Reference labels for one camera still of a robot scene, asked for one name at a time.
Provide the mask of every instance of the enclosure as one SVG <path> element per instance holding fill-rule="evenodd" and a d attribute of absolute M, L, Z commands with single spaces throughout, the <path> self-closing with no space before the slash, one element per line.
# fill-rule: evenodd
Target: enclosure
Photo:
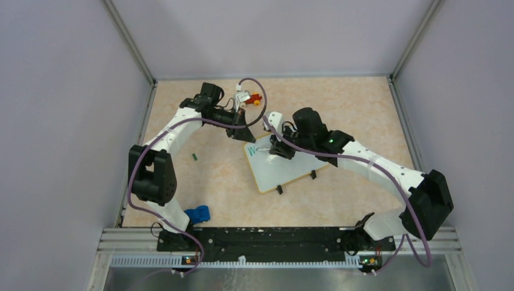
<path fill-rule="evenodd" d="M 430 241 L 432 268 L 417 265 L 404 245 L 376 277 L 349 275 L 342 264 L 234 262 L 183 279 L 162 272 L 132 290 L 510 289 L 512 271 L 502 265 L 512 255 L 502 247 L 513 239 L 511 2 L 0 7 L 2 290 L 125 290 L 173 267 L 172 255 L 155 250 L 157 219 L 127 208 L 129 149 L 154 137 L 204 81 L 232 95 L 243 77 L 262 82 L 270 110 L 291 117 L 313 107 L 382 156 L 445 174 L 455 209 Z M 261 108 L 248 105 L 248 120 Z M 347 227 L 398 206 L 336 168 L 287 184 L 283 195 L 259 193 L 242 147 L 206 125 L 174 157 L 177 199 L 185 209 L 209 205 L 206 227 Z"/>

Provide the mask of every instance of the whiteboard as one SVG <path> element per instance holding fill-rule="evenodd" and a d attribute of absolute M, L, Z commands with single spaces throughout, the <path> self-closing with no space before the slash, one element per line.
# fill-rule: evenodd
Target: whiteboard
<path fill-rule="evenodd" d="M 313 155 L 302 152 L 296 152 L 291 160 L 270 155 L 269 148 L 272 145 L 270 136 L 263 136 L 254 144 L 247 142 L 243 146 L 255 183 L 261 193 L 275 190 L 277 186 L 283 186 L 307 176 L 312 170 L 321 169 L 328 164 Z"/>

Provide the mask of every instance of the white object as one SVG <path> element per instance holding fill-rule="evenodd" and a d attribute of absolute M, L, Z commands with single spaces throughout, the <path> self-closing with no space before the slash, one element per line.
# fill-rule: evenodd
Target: white object
<path fill-rule="evenodd" d="M 164 204 L 164 206 L 159 206 L 159 204 L 150 201 L 147 201 L 146 204 L 176 228 L 180 230 L 185 230 L 187 228 L 187 225 L 189 224 L 189 216 L 187 216 L 187 214 L 182 210 L 176 198 L 172 198 L 170 202 Z M 162 226 L 169 232 L 178 233 L 166 223 L 162 223 Z"/>
<path fill-rule="evenodd" d="M 197 112 L 191 108 L 180 108 L 175 113 L 173 119 L 166 124 L 166 126 L 155 136 L 159 136 L 161 133 L 169 131 L 168 129 L 173 125 L 182 120 L 189 118 L 201 118 L 202 113 Z M 172 157 L 174 157 L 180 148 L 185 144 L 185 141 L 193 134 L 193 132 L 197 131 L 202 127 L 201 121 L 190 121 L 186 122 L 182 125 L 177 126 L 177 128 L 170 131 L 164 138 L 162 138 L 159 142 L 157 142 L 152 150 L 160 151 L 166 150 Z M 155 138 L 147 141 L 145 145 L 149 145 Z"/>
<path fill-rule="evenodd" d="M 407 197 L 410 197 L 411 195 L 409 188 L 417 187 L 423 181 L 424 178 L 421 176 L 422 172 L 407 169 L 395 164 L 394 162 L 391 162 L 365 148 L 358 141 L 349 142 L 343 147 L 343 150 L 343 155 L 358 156 L 360 158 L 368 159 L 370 162 L 366 163 L 352 159 L 338 159 L 338 167 L 366 177 L 369 181 L 374 182 L 383 189 L 386 189 L 403 205 L 397 209 L 372 215 L 364 224 L 364 230 L 374 240 L 383 239 L 387 236 L 408 233 L 399 218 L 399 215 L 406 210 L 403 197 L 398 193 L 398 189 L 391 180 L 377 168 L 373 167 L 373 165 L 382 166 L 390 172 L 399 182 Z"/>
<path fill-rule="evenodd" d="M 297 152 L 295 157 L 289 160 L 277 155 L 270 155 L 267 151 L 259 151 L 259 149 L 271 147 L 270 136 L 258 138 L 254 144 L 248 142 L 244 145 L 244 152 L 259 192 L 275 190 L 279 185 L 283 186 L 310 174 L 312 170 L 318 170 L 327 165 L 326 162 L 307 153 Z"/>
<path fill-rule="evenodd" d="M 275 128 L 275 130 L 282 135 L 282 123 L 284 123 L 284 115 L 280 112 L 266 112 L 266 117 L 268 117 L 268 122 L 272 125 L 272 127 Z M 264 126 L 264 130 L 267 132 L 270 132 L 269 126 L 266 124 L 266 122 L 262 122 L 262 125 Z"/>
<path fill-rule="evenodd" d="M 235 101 L 235 109 L 237 110 L 239 107 L 245 107 L 246 103 L 244 101 L 250 99 L 252 95 L 248 90 L 238 91 L 234 94 Z"/>
<path fill-rule="evenodd" d="M 159 136 L 165 131 L 169 131 L 169 133 L 163 137 L 159 142 L 157 142 L 152 149 L 156 151 L 165 150 L 172 157 L 174 157 L 180 148 L 184 145 L 185 141 L 193 134 L 193 132 L 197 131 L 200 127 L 202 127 L 202 121 L 190 121 L 184 124 L 177 126 L 177 128 L 173 130 L 169 130 L 169 128 L 180 121 L 189 118 L 200 118 L 202 117 L 201 112 L 197 112 L 191 108 L 180 108 L 175 113 L 173 119 L 156 135 Z M 146 142 L 145 145 L 149 145 L 155 138 Z M 164 206 L 159 206 L 157 203 L 153 203 L 150 201 L 146 202 L 155 212 L 160 214 L 164 219 L 166 219 L 170 224 L 174 225 L 176 228 L 180 230 L 185 230 L 187 224 L 189 223 L 189 216 L 185 214 L 183 209 L 180 207 L 178 201 L 175 198 L 172 198 L 170 202 L 166 203 Z M 162 226 L 169 232 L 177 233 L 176 230 L 172 229 L 166 224 L 162 224 Z"/>

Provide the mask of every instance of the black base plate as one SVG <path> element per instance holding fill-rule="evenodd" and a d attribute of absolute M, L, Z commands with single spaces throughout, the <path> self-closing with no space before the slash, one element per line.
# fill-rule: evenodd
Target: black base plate
<path fill-rule="evenodd" d="M 205 249 L 204 262 L 237 261 L 245 256 L 247 262 L 323 262 L 344 261 L 345 252 L 338 238 L 348 239 L 353 230 L 339 227 L 204 227 L 188 230 Z M 166 240 L 166 231 L 159 234 L 157 251 L 196 251 L 196 244 L 186 238 L 188 246 L 176 249 Z M 388 238 L 373 242 L 360 250 L 395 250 Z"/>

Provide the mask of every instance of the white cable clip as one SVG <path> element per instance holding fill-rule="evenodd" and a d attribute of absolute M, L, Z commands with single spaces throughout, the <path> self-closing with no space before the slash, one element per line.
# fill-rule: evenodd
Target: white cable clip
<path fill-rule="evenodd" d="M 371 169 L 373 167 L 373 165 L 377 162 L 377 160 L 379 158 L 382 158 L 381 155 L 375 155 L 373 156 L 372 158 L 370 158 L 370 162 L 367 166 L 367 173 L 366 173 L 366 179 L 368 179 L 368 181 L 371 181 L 370 178 L 371 178 Z"/>

